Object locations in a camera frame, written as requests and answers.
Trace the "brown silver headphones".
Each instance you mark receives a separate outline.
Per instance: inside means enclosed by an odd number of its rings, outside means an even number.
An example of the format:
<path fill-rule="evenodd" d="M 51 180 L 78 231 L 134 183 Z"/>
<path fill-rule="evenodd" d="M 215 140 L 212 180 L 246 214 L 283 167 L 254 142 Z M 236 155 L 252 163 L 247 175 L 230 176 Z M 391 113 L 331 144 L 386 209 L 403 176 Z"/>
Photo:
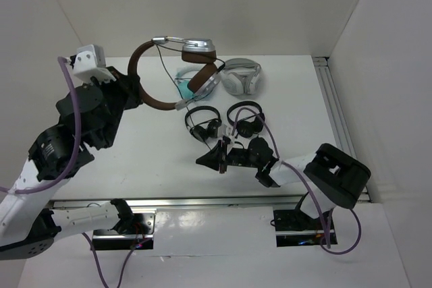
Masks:
<path fill-rule="evenodd" d="M 200 68 L 188 88 L 203 97 L 218 85 L 219 72 L 225 67 L 210 39 L 156 36 L 141 44 L 128 63 L 128 75 L 141 77 L 139 95 L 143 103 L 160 111 L 172 111 L 184 109 L 192 102 L 179 96 L 173 74 L 167 71 L 169 65 L 180 61 L 195 63 Z"/>

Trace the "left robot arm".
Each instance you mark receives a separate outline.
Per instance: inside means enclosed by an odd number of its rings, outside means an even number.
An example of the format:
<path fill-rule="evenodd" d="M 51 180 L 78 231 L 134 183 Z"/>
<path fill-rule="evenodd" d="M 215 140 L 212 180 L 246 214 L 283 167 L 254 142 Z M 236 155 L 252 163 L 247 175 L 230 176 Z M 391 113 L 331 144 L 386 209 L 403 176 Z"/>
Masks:
<path fill-rule="evenodd" d="M 136 217 L 116 198 L 99 206 L 54 211 L 49 200 L 85 165 L 94 161 L 89 148 L 113 146 L 124 111 L 141 102 L 138 76 L 109 67 L 108 82 L 70 87 L 56 104 L 59 121 L 43 131 L 28 151 L 22 173 L 1 202 L 1 259 L 35 257 L 65 237 L 94 230 L 130 232 Z"/>

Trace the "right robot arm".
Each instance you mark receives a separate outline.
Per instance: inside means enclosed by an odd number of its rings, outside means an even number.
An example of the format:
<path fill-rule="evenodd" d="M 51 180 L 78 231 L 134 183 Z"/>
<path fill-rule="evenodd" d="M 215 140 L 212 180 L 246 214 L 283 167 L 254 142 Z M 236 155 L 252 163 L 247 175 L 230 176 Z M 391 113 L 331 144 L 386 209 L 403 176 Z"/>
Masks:
<path fill-rule="evenodd" d="M 196 164 L 225 173 L 229 166 L 256 169 L 255 178 L 266 188 L 311 181 L 317 189 L 305 194 L 287 216 L 275 216 L 274 226 L 282 231 L 321 229 L 319 213 L 329 216 L 336 206 L 355 207 L 371 178 L 371 171 L 335 146 L 324 143 L 316 153 L 281 161 L 264 138 L 253 138 L 246 148 L 234 148 L 224 137 Z"/>

